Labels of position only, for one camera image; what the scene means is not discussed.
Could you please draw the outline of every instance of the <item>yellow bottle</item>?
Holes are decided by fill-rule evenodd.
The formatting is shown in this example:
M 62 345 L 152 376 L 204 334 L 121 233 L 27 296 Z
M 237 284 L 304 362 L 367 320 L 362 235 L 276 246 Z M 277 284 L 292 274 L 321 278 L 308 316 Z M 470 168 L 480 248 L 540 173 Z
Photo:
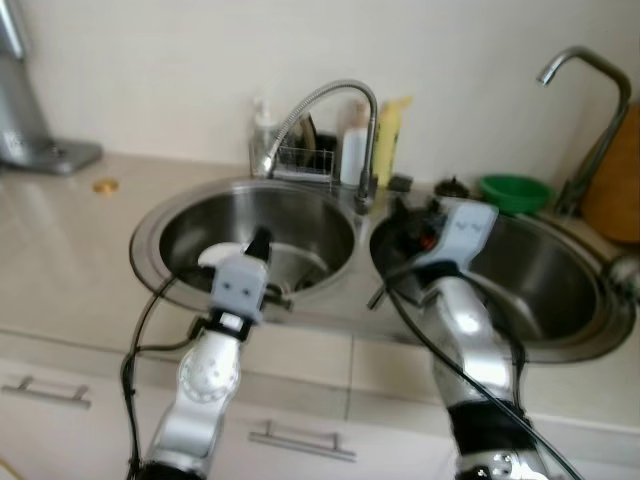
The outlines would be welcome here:
M 386 187 L 391 179 L 398 134 L 402 126 L 402 109 L 407 108 L 412 100 L 412 97 L 404 97 L 386 102 L 382 107 L 373 147 L 373 174 L 378 176 L 380 187 Z

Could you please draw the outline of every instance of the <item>dish rack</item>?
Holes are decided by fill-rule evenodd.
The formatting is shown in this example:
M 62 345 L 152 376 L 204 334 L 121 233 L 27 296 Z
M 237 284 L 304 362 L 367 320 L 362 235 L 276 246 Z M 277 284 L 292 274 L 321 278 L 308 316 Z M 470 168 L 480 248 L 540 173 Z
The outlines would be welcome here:
M 280 180 L 333 183 L 335 155 L 330 150 L 280 147 L 273 177 Z

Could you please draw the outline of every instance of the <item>chrome faucet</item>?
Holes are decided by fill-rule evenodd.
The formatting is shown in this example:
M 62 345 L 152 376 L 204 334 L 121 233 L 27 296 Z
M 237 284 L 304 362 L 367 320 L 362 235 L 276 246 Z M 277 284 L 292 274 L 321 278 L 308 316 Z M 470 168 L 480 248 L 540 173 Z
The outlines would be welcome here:
M 342 90 L 345 88 L 352 88 L 358 90 L 367 97 L 369 101 L 369 107 L 371 115 L 369 117 L 369 123 L 367 125 L 367 141 L 365 144 L 364 152 L 364 165 L 360 174 L 360 184 L 355 195 L 356 211 L 360 214 L 364 214 L 368 211 L 369 205 L 374 196 L 374 178 L 373 178 L 373 141 L 376 132 L 376 126 L 378 124 L 378 102 L 373 91 L 364 83 L 358 80 L 336 80 L 335 82 L 327 83 L 326 85 L 314 90 L 307 95 L 287 116 L 283 122 L 276 139 L 273 141 L 273 145 L 267 152 L 265 158 L 262 160 L 262 165 L 265 166 L 266 174 L 268 178 L 273 178 L 273 172 L 276 168 L 276 154 L 278 148 L 284 141 L 289 130 L 300 120 L 302 115 L 308 110 L 308 108 L 315 103 L 316 100 L 324 97 L 328 93 L 335 90 Z
M 602 139 L 598 143 L 597 148 L 591 156 L 585 160 L 583 166 L 578 169 L 578 173 L 576 173 L 573 179 L 565 183 L 554 209 L 555 213 L 560 215 L 572 215 L 576 211 L 578 203 L 587 191 L 593 176 L 602 163 L 602 159 L 607 153 L 607 150 L 609 150 L 613 138 L 629 111 L 629 100 L 631 98 L 631 83 L 626 74 L 607 59 L 586 47 L 571 47 L 560 52 L 544 67 L 542 72 L 540 72 L 537 77 L 538 82 L 547 86 L 551 80 L 553 80 L 556 71 L 572 58 L 579 58 L 613 80 L 618 86 L 619 100 L 618 108 Z

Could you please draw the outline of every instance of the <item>soap bottle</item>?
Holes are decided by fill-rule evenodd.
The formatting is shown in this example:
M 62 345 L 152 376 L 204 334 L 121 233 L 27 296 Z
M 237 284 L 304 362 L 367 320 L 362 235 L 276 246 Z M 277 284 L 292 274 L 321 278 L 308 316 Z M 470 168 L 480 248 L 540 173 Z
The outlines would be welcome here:
M 254 100 L 252 135 L 249 141 L 249 162 L 252 177 L 264 177 L 269 165 L 264 165 L 264 158 L 273 145 L 280 130 L 280 122 L 273 115 L 271 105 L 265 98 Z
M 360 183 L 370 115 L 369 105 L 363 102 L 356 103 L 353 118 L 342 137 L 340 155 L 340 183 L 342 185 L 356 186 Z
M 402 110 L 408 107 L 411 101 L 411 97 L 404 97 L 386 102 L 382 108 L 373 149 L 373 173 L 377 175 L 380 187 L 386 187 L 391 179 L 398 134 L 402 126 Z

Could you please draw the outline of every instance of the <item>white bottle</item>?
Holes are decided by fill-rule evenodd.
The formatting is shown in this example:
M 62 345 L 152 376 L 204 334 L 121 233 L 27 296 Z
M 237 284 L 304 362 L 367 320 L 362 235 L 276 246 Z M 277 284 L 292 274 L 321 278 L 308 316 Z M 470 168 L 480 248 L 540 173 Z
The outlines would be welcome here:
M 280 130 L 280 123 L 270 107 L 269 101 L 264 98 L 254 100 L 253 134 L 249 142 L 251 176 L 254 177 L 266 175 L 268 165 L 263 164 L 263 159 Z
M 340 183 L 343 185 L 356 186 L 360 183 L 360 173 L 364 166 L 364 152 L 367 144 L 369 116 L 369 105 L 358 102 L 355 115 L 344 131 L 340 157 Z

